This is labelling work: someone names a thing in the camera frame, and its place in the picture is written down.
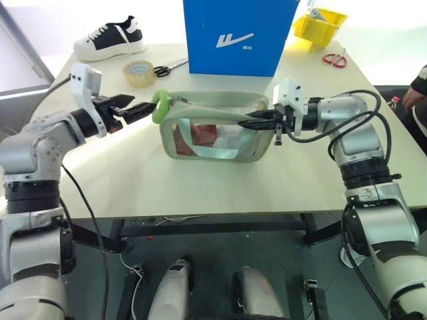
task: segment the black scissors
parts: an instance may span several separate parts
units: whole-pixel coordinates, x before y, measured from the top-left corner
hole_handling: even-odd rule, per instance
[[[185,65],[188,62],[188,58],[184,59],[183,61],[180,61],[174,65],[170,65],[169,67],[165,67],[163,65],[160,65],[159,67],[154,68],[154,73],[157,76],[157,78],[163,78],[166,77],[171,73],[172,69],[178,68],[182,65]]]

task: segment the floor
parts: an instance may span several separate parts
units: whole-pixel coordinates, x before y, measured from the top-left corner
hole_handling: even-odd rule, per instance
[[[318,227],[340,217],[315,215]],[[107,232],[110,221],[102,221]],[[189,298],[190,315],[232,313],[232,275],[241,266],[259,269],[271,282],[286,315],[292,320],[314,319],[302,291],[302,277],[317,279],[326,290],[330,317],[338,319],[381,319],[381,314],[356,274],[338,259],[339,237],[311,248],[302,244],[303,231],[222,233],[133,238],[133,249],[123,254],[129,265],[142,264],[150,281],[135,300],[138,319],[146,319],[151,300],[167,268],[183,255],[194,260],[195,286]],[[115,319],[126,269],[118,255],[108,255],[110,294],[107,319]],[[369,259],[361,266],[373,288],[378,282]],[[77,267],[67,276],[67,296],[72,315],[78,320],[98,319],[103,295],[103,269],[96,249],[77,246]]]

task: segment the white table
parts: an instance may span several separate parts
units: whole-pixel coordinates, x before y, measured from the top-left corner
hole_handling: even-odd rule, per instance
[[[288,47],[273,78],[190,74],[184,65],[147,89],[131,88],[121,68],[139,59],[155,66],[168,65],[187,56],[185,45],[150,45],[146,52],[90,65],[102,72],[102,95],[134,95],[135,103],[151,101],[153,93],[162,87],[169,91],[247,91],[271,98],[273,86],[288,75],[299,81],[306,97],[375,90],[349,56],[344,69],[321,62],[324,54],[340,52],[342,47],[337,42],[317,53]],[[67,76],[75,61],[72,55],[58,81]],[[368,99],[372,109],[374,100]],[[76,109],[69,85],[47,98],[35,116],[60,109]],[[392,129],[390,171],[402,174],[399,184],[411,208],[427,207],[427,158],[385,101],[380,111]],[[373,124],[385,146],[381,123],[373,120]],[[303,137],[313,134],[304,133]],[[341,211],[346,204],[345,187],[339,169],[328,157],[329,139],[299,144],[284,136],[283,141],[281,147],[272,145],[255,163],[178,161],[166,155],[158,125],[148,117],[103,139],[90,138],[86,145],[70,152],[64,164],[81,183],[97,217]],[[61,194],[73,218],[89,217],[65,175]]]

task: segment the metal table frame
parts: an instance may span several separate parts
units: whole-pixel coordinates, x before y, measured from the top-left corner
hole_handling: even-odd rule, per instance
[[[121,253],[131,248],[126,237],[142,237],[148,235],[183,235],[196,233],[224,233],[245,231],[305,231],[303,242],[307,246],[329,239],[340,233],[340,222],[318,229],[312,213],[297,215],[266,213],[266,214],[232,214],[208,215],[197,219],[189,219],[181,223],[155,225],[152,222],[139,225],[125,224],[126,219],[114,219],[109,236],[103,236],[105,250],[110,253]],[[142,218],[149,221],[153,218]],[[76,243],[99,247],[96,233],[73,224],[73,237]],[[125,278],[117,320],[129,320],[131,316],[131,298],[138,277],[128,272]]]

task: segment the red scissors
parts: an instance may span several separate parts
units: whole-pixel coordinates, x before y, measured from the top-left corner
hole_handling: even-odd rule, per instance
[[[323,62],[334,66],[335,68],[344,68],[347,65],[347,59],[344,57],[346,50],[344,49],[340,55],[330,53],[322,58]]]

